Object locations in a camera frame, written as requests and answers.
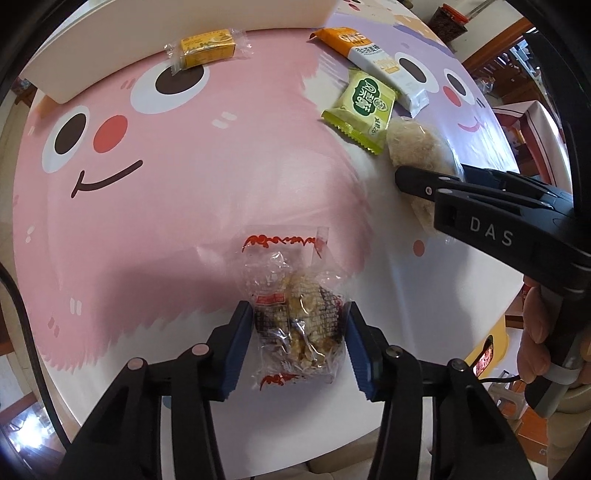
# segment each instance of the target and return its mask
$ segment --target red lid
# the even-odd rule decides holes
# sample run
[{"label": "red lid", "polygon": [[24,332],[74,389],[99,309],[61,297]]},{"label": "red lid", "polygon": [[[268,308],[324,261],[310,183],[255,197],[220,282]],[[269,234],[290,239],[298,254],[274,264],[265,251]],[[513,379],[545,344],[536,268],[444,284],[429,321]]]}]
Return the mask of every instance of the red lid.
[{"label": "red lid", "polygon": [[448,12],[459,24],[466,25],[470,21],[466,16],[462,15],[459,11],[453,7],[450,7],[448,4],[443,4],[441,8]]}]

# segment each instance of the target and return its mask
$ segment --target red dot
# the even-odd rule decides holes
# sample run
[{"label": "red dot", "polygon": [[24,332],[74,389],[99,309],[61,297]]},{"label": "red dot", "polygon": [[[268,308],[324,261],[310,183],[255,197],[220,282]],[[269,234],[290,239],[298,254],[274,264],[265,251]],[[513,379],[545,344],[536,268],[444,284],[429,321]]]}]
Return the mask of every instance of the red dot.
[{"label": "red dot", "polygon": [[413,243],[413,252],[417,257],[422,257],[425,254],[425,244],[421,240],[416,240]]},{"label": "red dot", "polygon": [[95,133],[93,146],[97,153],[112,150],[123,139],[127,132],[127,119],[123,115],[115,115],[106,120]]},{"label": "red dot", "polygon": [[462,106],[462,101],[457,97],[456,92],[454,92],[447,85],[443,86],[443,93],[446,94],[447,98],[449,98],[451,103],[453,103],[455,106]]}]

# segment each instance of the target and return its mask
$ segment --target black cable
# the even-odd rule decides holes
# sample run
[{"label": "black cable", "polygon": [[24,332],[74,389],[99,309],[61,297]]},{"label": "black cable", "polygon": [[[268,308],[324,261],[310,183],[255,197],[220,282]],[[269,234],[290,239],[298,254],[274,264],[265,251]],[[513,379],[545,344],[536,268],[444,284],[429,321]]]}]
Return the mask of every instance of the black cable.
[{"label": "black cable", "polygon": [[27,347],[27,354],[31,361],[31,367],[33,369],[33,376],[35,376],[35,382],[39,387],[39,393],[41,395],[41,401],[47,410],[47,416],[53,424],[53,428],[56,431],[57,437],[60,439],[61,444],[67,450],[70,446],[70,439],[66,435],[66,431],[60,422],[60,418],[57,415],[56,407],[53,404],[45,378],[43,378],[43,370],[41,370],[41,363],[39,362],[39,356],[37,355],[37,348],[35,347],[35,340],[33,339],[33,333],[31,331],[31,324],[29,323],[29,317],[25,308],[25,303],[22,300],[21,293],[18,291],[17,284],[8,273],[8,270],[0,262],[0,282],[6,288],[14,307],[17,310],[18,320],[21,323],[22,336],[25,339],[25,346]]},{"label": "black cable", "polygon": [[490,378],[481,378],[479,380],[480,383],[511,383],[521,380],[519,375],[514,375],[513,377],[490,377]]}]

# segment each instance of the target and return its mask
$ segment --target human hand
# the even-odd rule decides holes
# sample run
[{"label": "human hand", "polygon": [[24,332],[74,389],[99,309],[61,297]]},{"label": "human hand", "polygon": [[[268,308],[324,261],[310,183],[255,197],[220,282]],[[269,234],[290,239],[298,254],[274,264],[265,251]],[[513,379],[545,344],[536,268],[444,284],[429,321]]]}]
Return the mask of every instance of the human hand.
[{"label": "human hand", "polygon": [[[540,285],[528,277],[524,277],[524,282],[532,289],[523,305],[524,332],[517,353],[517,370],[525,383],[532,383],[536,376],[544,375],[550,368],[550,353],[543,343],[550,333],[551,322]],[[581,344],[581,356],[585,365],[576,384],[591,384],[591,331]]]}]

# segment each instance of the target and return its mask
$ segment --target green label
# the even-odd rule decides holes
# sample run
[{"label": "green label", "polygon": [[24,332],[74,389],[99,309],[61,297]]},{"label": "green label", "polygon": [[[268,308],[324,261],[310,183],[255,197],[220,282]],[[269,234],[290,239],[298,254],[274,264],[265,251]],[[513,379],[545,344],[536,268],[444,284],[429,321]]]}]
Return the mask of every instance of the green label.
[{"label": "green label", "polygon": [[353,108],[363,116],[369,116],[377,108],[385,111],[388,106],[379,97],[378,84],[371,78],[361,79],[353,92]]}]

